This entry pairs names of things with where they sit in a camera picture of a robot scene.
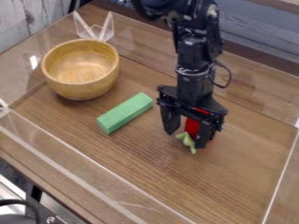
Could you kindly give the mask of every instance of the green foam block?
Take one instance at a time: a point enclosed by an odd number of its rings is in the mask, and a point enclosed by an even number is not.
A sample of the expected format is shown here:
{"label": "green foam block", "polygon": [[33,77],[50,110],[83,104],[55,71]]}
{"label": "green foam block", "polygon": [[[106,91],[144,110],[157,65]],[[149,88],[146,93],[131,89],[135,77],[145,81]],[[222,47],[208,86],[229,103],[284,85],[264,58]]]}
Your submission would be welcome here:
{"label": "green foam block", "polygon": [[138,93],[97,118],[97,126],[110,134],[153,106],[152,98]]}

